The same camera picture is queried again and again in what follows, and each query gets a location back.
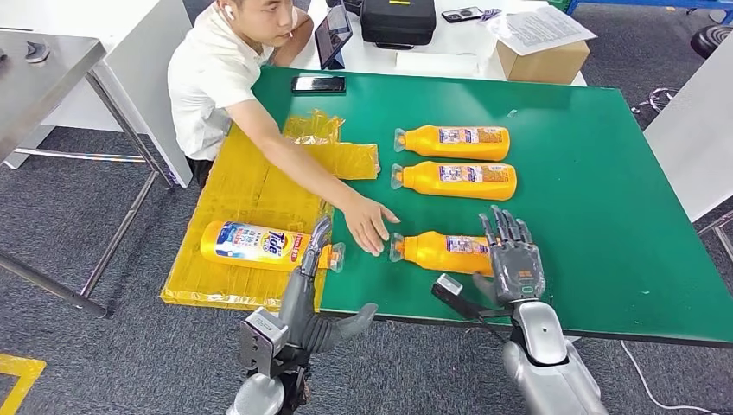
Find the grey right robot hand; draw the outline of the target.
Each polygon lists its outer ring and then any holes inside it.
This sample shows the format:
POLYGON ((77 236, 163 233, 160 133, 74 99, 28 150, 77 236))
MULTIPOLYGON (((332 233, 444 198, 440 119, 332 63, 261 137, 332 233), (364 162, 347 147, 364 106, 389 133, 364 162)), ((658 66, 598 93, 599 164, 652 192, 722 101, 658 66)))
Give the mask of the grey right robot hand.
POLYGON ((474 285, 499 309, 511 303, 539 300, 546 287, 545 273, 539 247, 527 224, 496 205, 491 207, 491 213, 479 217, 492 274, 474 273, 474 285))

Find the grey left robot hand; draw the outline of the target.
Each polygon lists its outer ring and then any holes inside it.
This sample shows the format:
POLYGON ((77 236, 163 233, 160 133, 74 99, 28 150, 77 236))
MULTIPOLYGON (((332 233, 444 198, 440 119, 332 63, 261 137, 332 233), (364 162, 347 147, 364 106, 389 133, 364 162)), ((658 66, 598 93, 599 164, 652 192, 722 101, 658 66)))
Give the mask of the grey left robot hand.
POLYGON ((301 264, 290 273, 284 291, 279 318, 289 327, 289 344, 310 353, 323 353, 367 330, 378 310, 375 303, 364 304, 348 318, 330 320, 315 313, 315 277, 318 260, 331 231, 328 216, 315 225, 304 250, 301 264))

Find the person's right hand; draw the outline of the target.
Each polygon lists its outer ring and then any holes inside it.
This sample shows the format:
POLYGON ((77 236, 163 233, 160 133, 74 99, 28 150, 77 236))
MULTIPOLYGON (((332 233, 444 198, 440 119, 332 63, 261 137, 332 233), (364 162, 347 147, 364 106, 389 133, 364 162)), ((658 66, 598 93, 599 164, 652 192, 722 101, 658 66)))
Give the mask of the person's right hand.
POLYGON ((347 229, 365 252, 378 257, 389 240, 385 221, 399 223, 400 219, 383 204, 362 195, 349 196, 342 207, 347 229))

